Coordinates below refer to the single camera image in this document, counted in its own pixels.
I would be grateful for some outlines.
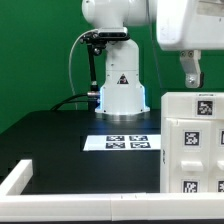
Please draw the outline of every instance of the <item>black table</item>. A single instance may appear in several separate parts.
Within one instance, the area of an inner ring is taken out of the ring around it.
[[[21,159],[32,159],[34,175],[23,194],[159,192],[159,151],[83,152],[83,147],[87,135],[160,134],[160,119],[159,110],[134,122],[97,119],[88,111],[29,113],[0,135],[0,183]],[[221,224],[223,220],[119,223]]]

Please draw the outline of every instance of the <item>black cable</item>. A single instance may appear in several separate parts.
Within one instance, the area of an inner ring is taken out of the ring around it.
[[[96,102],[97,100],[74,100],[74,101],[68,101],[64,103],[59,103],[51,108],[51,111],[57,111],[60,107],[62,107],[65,104],[72,104],[72,103],[89,103],[89,102]]]
[[[71,100],[74,100],[74,99],[77,99],[77,98],[80,98],[80,97],[86,97],[88,96],[86,93],[82,93],[82,94],[76,94],[74,96],[71,96],[65,100],[63,100],[61,103],[57,103],[56,105],[54,105],[50,110],[51,111],[56,111],[58,110],[62,105],[70,102]]]

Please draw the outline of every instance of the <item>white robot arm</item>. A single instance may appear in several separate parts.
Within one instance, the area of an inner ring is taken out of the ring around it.
[[[224,49],[223,0],[84,0],[83,14],[97,29],[114,32],[117,28],[156,20],[161,48],[181,51],[180,61],[189,88],[202,84],[201,50]],[[108,43],[107,50],[106,83],[97,112],[136,115],[148,111],[144,88],[136,80],[139,75],[137,45],[131,40]],[[120,85],[121,77],[129,85]]]
[[[124,26],[148,24],[148,2],[143,0],[84,0],[82,9],[98,36],[125,35]],[[109,41],[106,46],[106,81],[101,88],[98,115],[113,120],[145,115],[145,91],[139,82],[139,49],[133,40]]]

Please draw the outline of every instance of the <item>warning label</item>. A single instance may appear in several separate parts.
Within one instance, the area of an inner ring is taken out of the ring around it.
[[[123,85],[123,84],[129,84],[128,83],[128,80],[127,80],[127,78],[126,78],[126,76],[124,74],[120,77],[120,79],[117,82],[117,84],[121,84],[121,85]]]

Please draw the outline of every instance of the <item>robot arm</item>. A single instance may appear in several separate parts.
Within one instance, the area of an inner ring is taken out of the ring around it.
[[[155,19],[156,0],[85,0],[82,11],[95,28],[142,26],[148,24],[148,8]]]
[[[87,0],[83,12],[96,28],[145,25],[157,19],[158,43],[163,50],[181,51],[189,88],[202,84],[201,50],[224,49],[223,0]]]

